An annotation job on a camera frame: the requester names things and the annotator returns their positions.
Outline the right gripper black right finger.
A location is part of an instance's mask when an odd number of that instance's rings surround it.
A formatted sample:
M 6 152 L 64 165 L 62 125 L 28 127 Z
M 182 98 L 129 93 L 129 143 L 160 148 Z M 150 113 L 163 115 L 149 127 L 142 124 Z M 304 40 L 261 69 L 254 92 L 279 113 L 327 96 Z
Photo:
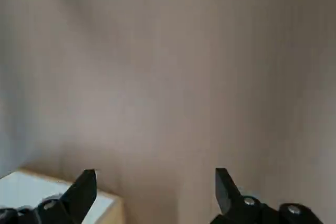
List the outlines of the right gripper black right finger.
M 313 211 L 302 204 L 285 203 L 276 210 L 253 196 L 242 195 L 225 168 L 216 168 L 215 186 L 221 213 L 211 223 L 322 224 Z

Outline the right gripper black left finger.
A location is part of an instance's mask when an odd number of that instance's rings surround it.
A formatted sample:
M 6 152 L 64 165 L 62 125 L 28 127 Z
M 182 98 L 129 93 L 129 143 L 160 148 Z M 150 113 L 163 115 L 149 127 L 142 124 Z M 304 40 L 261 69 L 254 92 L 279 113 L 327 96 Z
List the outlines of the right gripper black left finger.
M 33 209 L 2 208 L 1 223 L 82 223 L 97 197 L 94 169 L 85 169 L 58 199 Z

